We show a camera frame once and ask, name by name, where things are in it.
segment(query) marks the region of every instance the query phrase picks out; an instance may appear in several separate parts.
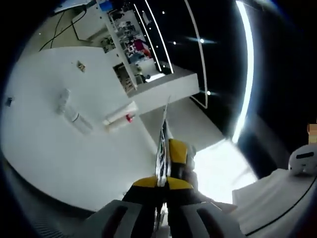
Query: white floor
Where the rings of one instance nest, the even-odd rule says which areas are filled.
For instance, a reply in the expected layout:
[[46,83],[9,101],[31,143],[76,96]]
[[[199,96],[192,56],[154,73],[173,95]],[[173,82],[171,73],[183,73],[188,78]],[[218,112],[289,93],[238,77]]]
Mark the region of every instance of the white floor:
[[243,154],[229,140],[221,140],[195,156],[199,191],[218,202],[232,203],[232,191],[257,181]]

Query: white object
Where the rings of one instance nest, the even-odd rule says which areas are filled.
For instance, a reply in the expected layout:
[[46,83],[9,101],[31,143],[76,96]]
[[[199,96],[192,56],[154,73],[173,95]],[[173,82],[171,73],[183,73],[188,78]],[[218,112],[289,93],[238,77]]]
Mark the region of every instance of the white object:
[[150,112],[166,104],[199,93],[196,73],[174,66],[175,73],[168,74],[159,80],[140,84],[137,91],[129,94],[138,105],[139,115]]
[[[85,73],[76,67],[78,60]],[[56,101],[64,88],[71,89],[71,105],[89,117],[93,134],[79,136],[57,115]],[[14,107],[2,108],[3,154],[47,195],[97,211],[122,199],[136,180],[152,175],[157,148],[149,144],[151,136],[139,117],[133,126],[105,133],[105,115],[131,100],[102,48],[63,47],[25,56],[13,68],[4,95],[16,100]]]
[[[72,23],[82,17],[83,14],[84,11],[74,17],[72,19]],[[104,17],[106,17],[106,15],[103,15],[97,4],[88,8],[86,15],[78,22],[73,24],[78,39],[83,41],[91,41],[91,39],[98,33],[106,30],[106,25],[103,20]]]
[[[277,169],[271,175],[232,192],[238,206],[231,215],[240,224],[244,234],[273,221],[291,208],[307,191],[314,177],[291,176],[288,170]],[[250,235],[250,238],[292,237],[292,228],[305,213],[313,198],[313,185],[301,201],[273,224]]]
[[134,115],[125,115],[124,117],[119,118],[118,120],[110,123],[109,125],[106,126],[106,130],[108,132],[114,132],[121,127],[124,127],[128,124],[130,124],[133,120]]
[[67,88],[65,88],[59,97],[58,108],[57,108],[58,114],[63,114],[65,112],[66,105],[69,101],[69,98],[70,98],[70,91]]
[[113,123],[128,114],[135,114],[137,110],[138,107],[134,101],[127,105],[124,105],[123,107],[106,116],[106,119],[104,120],[104,125],[109,125],[110,123]]
[[65,117],[84,135],[88,135],[93,130],[93,126],[71,106],[66,108]]
[[288,170],[292,175],[317,175],[317,144],[309,144],[295,150],[289,159]]

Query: black ceiling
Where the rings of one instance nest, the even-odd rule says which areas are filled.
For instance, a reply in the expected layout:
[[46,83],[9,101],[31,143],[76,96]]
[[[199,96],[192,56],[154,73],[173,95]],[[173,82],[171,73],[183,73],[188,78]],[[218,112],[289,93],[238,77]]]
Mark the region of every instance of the black ceiling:
[[[139,10],[151,16],[144,0],[134,0]],[[209,108],[207,116],[228,136],[241,110],[246,84],[247,49],[244,27],[233,0],[188,0],[200,37],[207,71]],[[317,89],[314,57],[307,36],[308,16],[301,18],[286,8],[244,1],[254,41],[254,84],[249,114],[257,113],[285,143],[289,151],[307,143],[306,126],[316,120]],[[204,89],[202,61],[195,30],[184,0],[148,0],[158,22],[171,62],[198,74]],[[153,37],[160,44],[158,35]],[[159,51],[162,59],[165,52]],[[195,95],[205,103],[203,94]]]

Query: white table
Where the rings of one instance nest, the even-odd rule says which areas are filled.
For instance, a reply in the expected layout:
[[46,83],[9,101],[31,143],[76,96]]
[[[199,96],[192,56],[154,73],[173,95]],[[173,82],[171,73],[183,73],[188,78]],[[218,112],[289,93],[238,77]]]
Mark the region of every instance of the white table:
[[[90,135],[56,113],[64,88],[71,91],[70,104],[93,125]],[[103,128],[105,116],[129,99],[101,48],[55,48],[22,58],[5,95],[14,102],[3,106],[1,149],[42,192],[96,211],[154,173],[156,149],[138,117],[111,134]]]

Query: white surface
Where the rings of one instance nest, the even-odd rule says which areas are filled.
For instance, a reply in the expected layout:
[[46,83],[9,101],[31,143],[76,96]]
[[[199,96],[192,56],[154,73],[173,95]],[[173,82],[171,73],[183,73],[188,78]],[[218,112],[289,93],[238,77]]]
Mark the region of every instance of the white surface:
[[[163,107],[141,115],[153,140],[158,143]],[[168,105],[168,126],[172,136],[203,150],[224,139],[220,130],[189,98]]]
[[122,63],[122,59],[121,59],[121,57],[119,56],[119,52],[118,52],[118,49],[117,49],[117,48],[112,49],[111,51],[108,51],[108,52],[106,53],[106,57],[107,57],[108,62],[110,63],[110,65],[111,65],[112,67],[115,67],[116,65]]
[[[86,66],[82,73],[76,66]],[[84,136],[56,113],[64,88],[70,104],[94,127]],[[101,48],[44,50],[15,66],[2,112],[1,148],[10,164],[44,193],[96,211],[154,173],[156,148],[141,120],[106,133],[105,116],[129,102]]]
[[[256,183],[234,191],[238,208],[231,213],[241,231],[247,234],[279,217],[307,191],[314,177],[294,177],[289,171],[278,169]],[[309,205],[316,185],[285,216],[248,237],[289,237]]]
[[[77,21],[83,16],[83,14],[84,11],[74,17],[72,22],[74,23]],[[74,24],[74,28],[79,40],[88,41],[90,37],[101,30],[106,29],[105,21],[102,19],[103,17],[105,16],[99,10],[97,5],[93,5],[88,8],[86,15],[76,22],[76,24]]]
[[179,67],[175,73],[168,74],[158,80],[140,84],[130,98],[136,102],[139,114],[144,114],[185,97],[199,93],[197,74]]
[[198,190],[217,202],[232,204],[232,191],[257,180],[247,160],[229,140],[221,140],[197,152]]

